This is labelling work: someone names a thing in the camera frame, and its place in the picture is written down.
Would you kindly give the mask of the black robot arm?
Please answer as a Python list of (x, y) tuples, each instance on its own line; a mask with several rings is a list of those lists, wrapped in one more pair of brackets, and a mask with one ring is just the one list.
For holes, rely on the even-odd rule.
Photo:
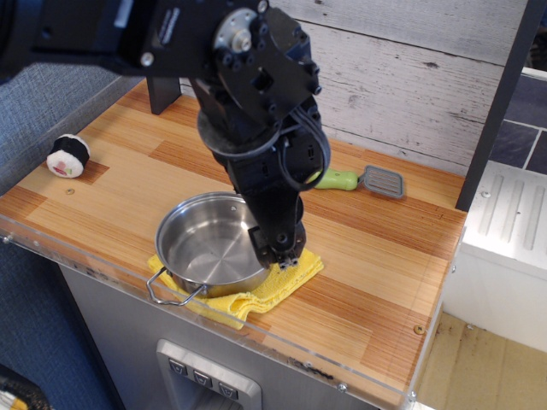
[(197, 129), (256, 220), (258, 260), (303, 252), (301, 193), (330, 162), (308, 34), (266, 1), (4, 1), (1, 79), (34, 62), (185, 78)]

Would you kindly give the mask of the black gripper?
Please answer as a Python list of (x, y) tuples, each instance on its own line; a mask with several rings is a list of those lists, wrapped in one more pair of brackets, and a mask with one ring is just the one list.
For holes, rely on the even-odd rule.
[(315, 187), (331, 159), (315, 99), (308, 98), (283, 120), (276, 141), (261, 154), (238, 161), (217, 154), (215, 159), (260, 226), (248, 230), (260, 265), (274, 263), (266, 239), (276, 239), (282, 246), (275, 250), (279, 269), (297, 266), (307, 241), (300, 193)]

